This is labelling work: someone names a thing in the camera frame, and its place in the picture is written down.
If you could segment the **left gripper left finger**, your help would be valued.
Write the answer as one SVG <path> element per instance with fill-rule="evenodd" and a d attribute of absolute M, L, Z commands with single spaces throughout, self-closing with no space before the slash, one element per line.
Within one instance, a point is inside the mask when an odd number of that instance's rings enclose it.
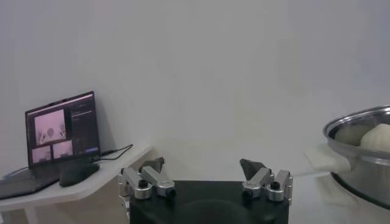
<path fill-rule="evenodd" d="M 132 167 L 122 168 L 118 175 L 118 196 L 124 200 L 134 197 L 136 200 L 147 200 L 153 194 L 172 200 L 176 196 L 175 182 L 164 170 L 164 157 L 146 161 L 135 170 Z"/>

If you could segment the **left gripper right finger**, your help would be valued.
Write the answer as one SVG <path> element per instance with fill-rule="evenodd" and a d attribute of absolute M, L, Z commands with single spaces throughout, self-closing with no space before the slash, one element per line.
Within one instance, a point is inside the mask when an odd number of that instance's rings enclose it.
<path fill-rule="evenodd" d="M 280 170 L 276 175 L 263 163 L 240 159 L 239 164 L 246 181 L 242 183 L 244 201 L 250 202 L 263 194 L 272 202 L 292 202 L 293 176 L 290 171 Z"/>

